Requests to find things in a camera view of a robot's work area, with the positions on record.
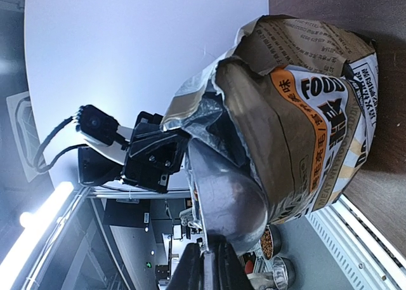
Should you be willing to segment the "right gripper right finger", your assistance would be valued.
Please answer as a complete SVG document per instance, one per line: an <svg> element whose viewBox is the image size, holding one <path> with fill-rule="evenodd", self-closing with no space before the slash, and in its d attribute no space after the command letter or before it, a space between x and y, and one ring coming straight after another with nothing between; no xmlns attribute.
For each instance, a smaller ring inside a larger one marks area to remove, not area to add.
<svg viewBox="0 0 406 290"><path fill-rule="evenodd" d="M217 248L217 269L220 289L250 289L251 283L233 249L228 242L221 242Z"/></svg>

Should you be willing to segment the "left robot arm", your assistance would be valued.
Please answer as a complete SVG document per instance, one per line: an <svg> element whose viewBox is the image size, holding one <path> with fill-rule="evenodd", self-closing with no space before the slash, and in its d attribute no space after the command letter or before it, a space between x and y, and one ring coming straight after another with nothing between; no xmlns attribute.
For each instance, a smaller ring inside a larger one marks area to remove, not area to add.
<svg viewBox="0 0 406 290"><path fill-rule="evenodd" d="M75 128L86 143L78 150L80 183L101 186L120 180L167 193L169 177L181 169L190 135L182 129L164 131L162 119L140 112L134 127L127 128L93 105L80 107Z"/></svg>

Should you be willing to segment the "metal scoop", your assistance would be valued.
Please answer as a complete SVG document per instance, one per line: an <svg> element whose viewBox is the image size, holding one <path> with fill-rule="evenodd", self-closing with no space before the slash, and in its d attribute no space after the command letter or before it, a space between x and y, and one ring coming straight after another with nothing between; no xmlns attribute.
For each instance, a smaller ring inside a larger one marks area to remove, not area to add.
<svg viewBox="0 0 406 290"><path fill-rule="evenodd" d="M233 246L237 255L250 250L268 221L268 201L259 185L234 163L202 141L188 144L188 163L197 191L206 247L202 252L201 289L220 289L217 248Z"/></svg>

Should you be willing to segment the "pet food bag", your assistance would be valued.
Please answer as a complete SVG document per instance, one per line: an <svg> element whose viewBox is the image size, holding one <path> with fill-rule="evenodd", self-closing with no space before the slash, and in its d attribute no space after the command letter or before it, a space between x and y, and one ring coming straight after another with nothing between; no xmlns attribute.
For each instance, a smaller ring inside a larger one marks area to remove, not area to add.
<svg viewBox="0 0 406 290"><path fill-rule="evenodd" d="M164 115L241 166L272 224L335 202L365 162L377 121L374 41L319 20L265 15L189 78Z"/></svg>

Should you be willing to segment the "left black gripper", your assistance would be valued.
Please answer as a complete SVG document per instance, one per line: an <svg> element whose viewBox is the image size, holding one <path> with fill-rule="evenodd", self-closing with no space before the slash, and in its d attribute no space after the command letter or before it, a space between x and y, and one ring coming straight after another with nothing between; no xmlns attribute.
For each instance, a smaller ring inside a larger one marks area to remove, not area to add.
<svg viewBox="0 0 406 290"><path fill-rule="evenodd" d="M121 173L126 185L166 194L169 177L180 171L189 134L182 129L163 131L162 119L139 113Z"/></svg>

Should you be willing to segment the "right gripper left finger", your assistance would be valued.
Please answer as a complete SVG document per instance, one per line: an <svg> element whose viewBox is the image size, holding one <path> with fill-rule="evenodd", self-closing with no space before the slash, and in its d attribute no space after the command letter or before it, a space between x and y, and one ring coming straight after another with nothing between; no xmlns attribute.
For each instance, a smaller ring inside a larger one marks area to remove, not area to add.
<svg viewBox="0 0 406 290"><path fill-rule="evenodd" d="M180 258L167 290L198 290L202 273L202 257L197 243L189 243Z"/></svg>

